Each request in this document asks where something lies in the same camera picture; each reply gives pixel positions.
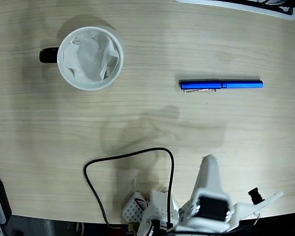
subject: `white mug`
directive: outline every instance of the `white mug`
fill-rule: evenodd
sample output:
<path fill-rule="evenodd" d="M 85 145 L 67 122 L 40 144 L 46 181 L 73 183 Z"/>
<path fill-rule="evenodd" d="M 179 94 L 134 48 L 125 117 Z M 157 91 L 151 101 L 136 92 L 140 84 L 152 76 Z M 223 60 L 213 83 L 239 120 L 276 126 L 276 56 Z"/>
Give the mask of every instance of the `white mug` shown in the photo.
<path fill-rule="evenodd" d="M 74 79 L 74 75 L 69 68 L 64 66 L 63 63 L 63 53 L 64 50 L 68 47 L 69 43 L 73 38 L 77 35 L 89 31 L 89 30 L 97 30 L 101 33 L 107 35 L 112 41 L 115 43 L 118 53 L 119 53 L 119 61 L 115 68 L 115 70 L 103 81 L 97 82 L 94 84 L 86 84 L 82 83 L 76 79 Z M 40 51 L 39 53 L 39 60 L 42 63 L 57 63 L 59 71 L 63 78 L 72 86 L 81 89 L 81 90 L 88 90 L 88 91 L 95 91 L 107 87 L 110 85 L 120 74 L 122 65 L 123 65 L 123 54 L 124 54 L 124 46 L 120 35 L 112 28 L 108 26 L 87 26 L 78 28 L 68 34 L 64 40 L 61 42 L 58 48 L 45 48 Z"/>

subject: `tissue paper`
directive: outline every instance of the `tissue paper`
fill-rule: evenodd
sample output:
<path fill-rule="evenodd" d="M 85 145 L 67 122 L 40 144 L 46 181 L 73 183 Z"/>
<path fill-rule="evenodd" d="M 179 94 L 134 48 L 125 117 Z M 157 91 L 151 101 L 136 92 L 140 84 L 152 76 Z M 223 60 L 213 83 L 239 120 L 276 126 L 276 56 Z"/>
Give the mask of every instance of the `tissue paper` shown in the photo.
<path fill-rule="evenodd" d="M 77 81 L 94 84 L 104 80 L 116 68 L 119 53 L 115 43 L 98 31 L 83 32 L 64 50 L 63 62 Z"/>

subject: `wooden table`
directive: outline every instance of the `wooden table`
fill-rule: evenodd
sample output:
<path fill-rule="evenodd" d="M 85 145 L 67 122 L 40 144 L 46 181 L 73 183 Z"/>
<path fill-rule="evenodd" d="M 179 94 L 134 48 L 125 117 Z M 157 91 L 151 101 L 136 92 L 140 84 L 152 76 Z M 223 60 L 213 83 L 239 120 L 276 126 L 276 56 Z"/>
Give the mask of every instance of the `wooden table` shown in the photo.
<path fill-rule="evenodd" d="M 81 26 L 109 25 L 125 44 L 116 81 L 70 86 L 39 51 Z M 260 78 L 263 89 L 190 93 L 180 79 Z M 234 203 L 258 187 L 295 212 L 295 21 L 173 0 L 0 0 L 0 176 L 14 214 L 103 222 L 83 177 L 94 158 L 151 147 L 175 155 L 173 195 L 192 192 L 214 154 Z M 89 175 L 111 223 L 133 191 L 165 190 L 165 153 L 100 163 Z"/>

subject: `black mug handle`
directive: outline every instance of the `black mug handle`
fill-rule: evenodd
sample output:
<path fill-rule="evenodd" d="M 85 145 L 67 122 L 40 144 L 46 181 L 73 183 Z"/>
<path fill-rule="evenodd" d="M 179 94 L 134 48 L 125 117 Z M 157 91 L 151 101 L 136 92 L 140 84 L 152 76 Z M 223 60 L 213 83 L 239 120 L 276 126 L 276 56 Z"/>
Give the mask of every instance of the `black mug handle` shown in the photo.
<path fill-rule="evenodd" d="M 39 53 L 39 60 L 42 63 L 57 63 L 59 48 L 45 48 Z"/>

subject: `pen clip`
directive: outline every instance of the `pen clip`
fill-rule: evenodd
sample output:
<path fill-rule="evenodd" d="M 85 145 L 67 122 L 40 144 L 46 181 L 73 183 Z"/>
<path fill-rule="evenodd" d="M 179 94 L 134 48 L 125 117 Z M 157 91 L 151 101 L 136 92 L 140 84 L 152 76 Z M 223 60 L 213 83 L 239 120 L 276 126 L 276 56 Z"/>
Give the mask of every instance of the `pen clip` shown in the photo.
<path fill-rule="evenodd" d="M 184 89 L 183 92 L 202 92 L 202 91 L 212 91 L 216 92 L 216 89 L 204 88 L 204 89 Z"/>

